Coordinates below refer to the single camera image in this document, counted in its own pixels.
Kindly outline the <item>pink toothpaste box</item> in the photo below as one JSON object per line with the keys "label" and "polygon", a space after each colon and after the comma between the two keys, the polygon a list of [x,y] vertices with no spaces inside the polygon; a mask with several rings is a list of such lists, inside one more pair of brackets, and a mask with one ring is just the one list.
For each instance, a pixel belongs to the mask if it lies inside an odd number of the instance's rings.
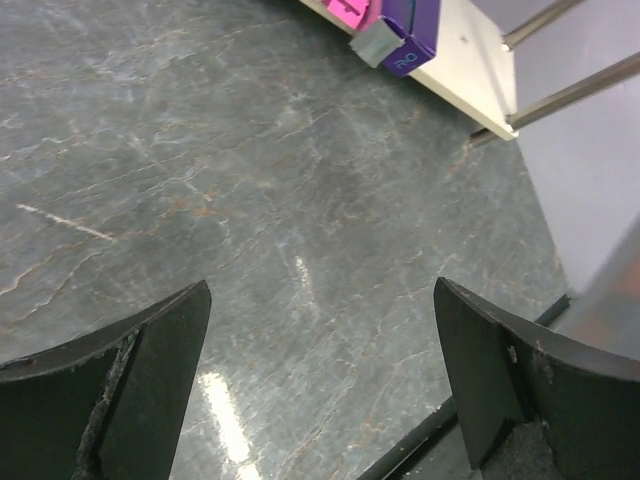
{"label": "pink toothpaste box", "polygon": [[336,18],[352,29],[358,29],[366,17],[370,0],[323,0],[322,3]]}

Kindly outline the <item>silver toothpaste box small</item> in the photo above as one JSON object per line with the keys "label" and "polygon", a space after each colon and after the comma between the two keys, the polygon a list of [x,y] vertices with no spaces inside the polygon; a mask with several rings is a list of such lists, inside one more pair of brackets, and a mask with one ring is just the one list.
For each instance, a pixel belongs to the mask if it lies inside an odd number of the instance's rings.
{"label": "silver toothpaste box small", "polygon": [[555,332],[600,350],[639,358],[639,222],[594,281],[563,314]]}

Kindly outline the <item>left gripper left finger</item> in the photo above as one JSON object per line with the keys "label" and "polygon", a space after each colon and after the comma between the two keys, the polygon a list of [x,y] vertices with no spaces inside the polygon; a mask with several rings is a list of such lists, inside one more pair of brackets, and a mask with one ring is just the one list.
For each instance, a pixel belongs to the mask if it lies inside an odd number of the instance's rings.
{"label": "left gripper left finger", "polygon": [[1,366],[4,479],[166,479],[208,328],[205,281]]}

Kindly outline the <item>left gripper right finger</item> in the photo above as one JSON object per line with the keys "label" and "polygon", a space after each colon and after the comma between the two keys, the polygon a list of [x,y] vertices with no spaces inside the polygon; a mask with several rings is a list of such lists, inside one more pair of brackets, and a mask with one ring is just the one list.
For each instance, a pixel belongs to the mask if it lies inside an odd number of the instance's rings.
{"label": "left gripper right finger", "polygon": [[444,277],[434,307],[471,467],[519,424],[564,479],[639,476],[639,363],[511,314]]}

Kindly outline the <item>holographic purple toothpaste box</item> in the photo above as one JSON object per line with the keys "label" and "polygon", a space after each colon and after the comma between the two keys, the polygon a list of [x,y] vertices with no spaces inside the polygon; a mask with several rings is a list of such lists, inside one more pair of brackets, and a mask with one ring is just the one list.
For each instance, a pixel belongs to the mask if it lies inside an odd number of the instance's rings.
{"label": "holographic purple toothpaste box", "polygon": [[385,22],[382,0],[371,0],[349,42],[353,52],[369,67],[377,68],[391,53],[404,44]]}

